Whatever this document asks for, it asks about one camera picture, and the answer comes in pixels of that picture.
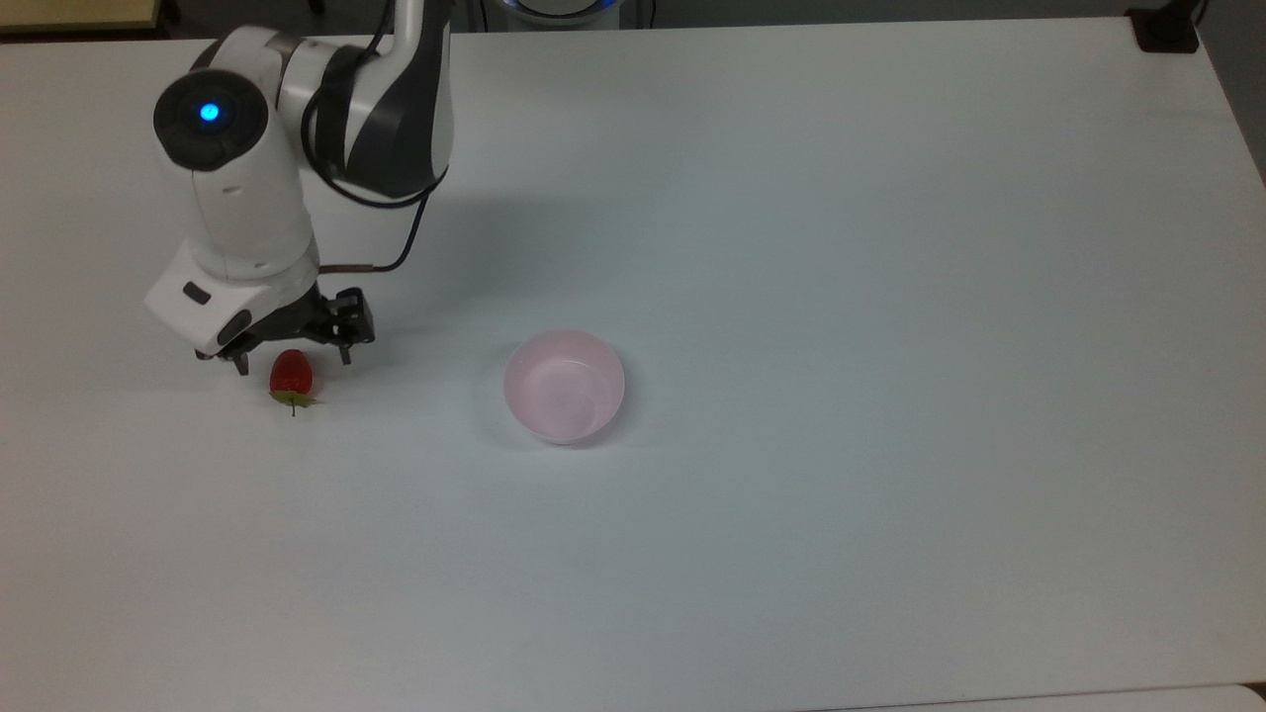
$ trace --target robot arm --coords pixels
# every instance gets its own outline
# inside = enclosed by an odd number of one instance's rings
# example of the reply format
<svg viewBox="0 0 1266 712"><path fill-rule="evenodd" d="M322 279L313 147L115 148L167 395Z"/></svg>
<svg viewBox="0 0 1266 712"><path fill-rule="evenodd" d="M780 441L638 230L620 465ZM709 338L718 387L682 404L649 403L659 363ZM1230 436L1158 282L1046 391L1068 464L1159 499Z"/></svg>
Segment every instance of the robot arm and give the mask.
<svg viewBox="0 0 1266 712"><path fill-rule="evenodd" d="M373 341L361 290L320 295L298 168L395 205L424 199L452 151L451 18L452 0L396 0L381 56L239 28L163 91L154 133L185 242L146 305L199 357L246 372L263 341L332 343L344 362Z"/></svg>

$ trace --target black cable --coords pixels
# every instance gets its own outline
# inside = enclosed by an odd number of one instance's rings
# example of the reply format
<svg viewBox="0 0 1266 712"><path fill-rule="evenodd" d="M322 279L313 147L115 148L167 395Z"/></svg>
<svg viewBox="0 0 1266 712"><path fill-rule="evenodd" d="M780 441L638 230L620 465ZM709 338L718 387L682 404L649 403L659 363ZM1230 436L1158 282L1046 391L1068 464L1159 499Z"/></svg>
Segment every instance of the black cable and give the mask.
<svg viewBox="0 0 1266 712"><path fill-rule="evenodd" d="M422 200L418 201L418 212L413 215L413 227L409 228L409 237L404 241L404 250L400 251L400 256L395 258L395 262L384 266L376 265L322 265L320 274L334 275L334 274L381 274L390 272L391 270L404 265L404 261L409 258L409 252L413 250L413 242L418 237L418 226L422 224L422 213L427 209L427 196L430 191L422 194Z"/></svg>
<svg viewBox="0 0 1266 712"><path fill-rule="evenodd" d="M377 52L379 43L382 42L382 35L387 33L387 25L391 23L392 5L394 4L391 3L391 0L386 0L385 3L382 3L382 16L379 18L379 29L373 30L373 39L371 39L370 43L365 47L365 49L361 49L361 53L356 56L357 67L361 67L362 65L365 65L365 62L368 62L370 57L372 57Z"/></svg>

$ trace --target pink bowl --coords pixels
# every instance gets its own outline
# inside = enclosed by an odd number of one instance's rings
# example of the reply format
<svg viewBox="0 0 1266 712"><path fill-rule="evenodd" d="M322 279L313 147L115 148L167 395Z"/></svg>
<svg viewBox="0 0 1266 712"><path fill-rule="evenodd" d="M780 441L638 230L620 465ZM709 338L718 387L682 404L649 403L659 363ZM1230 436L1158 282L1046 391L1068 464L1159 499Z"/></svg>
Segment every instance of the pink bowl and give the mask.
<svg viewBox="0 0 1266 712"><path fill-rule="evenodd" d="M624 400L624 366L603 340L558 329L523 342L505 367L505 403L537 436L571 445L600 431Z"/></svg>

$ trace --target table surface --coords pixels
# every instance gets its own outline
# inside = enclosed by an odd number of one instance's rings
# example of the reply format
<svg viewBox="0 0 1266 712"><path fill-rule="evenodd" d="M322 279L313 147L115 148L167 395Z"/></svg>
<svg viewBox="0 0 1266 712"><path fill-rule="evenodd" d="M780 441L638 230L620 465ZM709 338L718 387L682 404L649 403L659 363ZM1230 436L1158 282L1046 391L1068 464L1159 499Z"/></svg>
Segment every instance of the table surface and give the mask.
<svg viewBox="0 0 1266 712"><path fill-rule="evenodd" d="M453 38L291 418L141 298L205 42L0 47L6 712L758 712L1266 677L1266 191L1123 19ZM309 181L329 261L405 213ZM500 398L548 328L628 400Z"/></svg>
<svg viewBox="0 0 1266 712"><path fill-rule="evenodd" d="M0 32L146 29L158 0L0 0Z"/></svg>

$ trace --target strawberry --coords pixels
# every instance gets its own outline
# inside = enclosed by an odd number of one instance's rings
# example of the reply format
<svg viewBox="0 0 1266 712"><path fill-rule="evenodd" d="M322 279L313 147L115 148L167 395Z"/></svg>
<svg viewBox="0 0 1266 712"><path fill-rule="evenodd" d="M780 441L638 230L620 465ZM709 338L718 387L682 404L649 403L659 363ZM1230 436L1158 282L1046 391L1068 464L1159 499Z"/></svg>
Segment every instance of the strawberry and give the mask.
<svg viewBox="0 0 1266 712"><path fill-rule="evenodd" d="M290 405L294 417L295 407L306 408L316 400L309 395L313 390L313 367L308 357L298 348L282 351L272 364L268 376L268 395L282 405Z"/></svg>

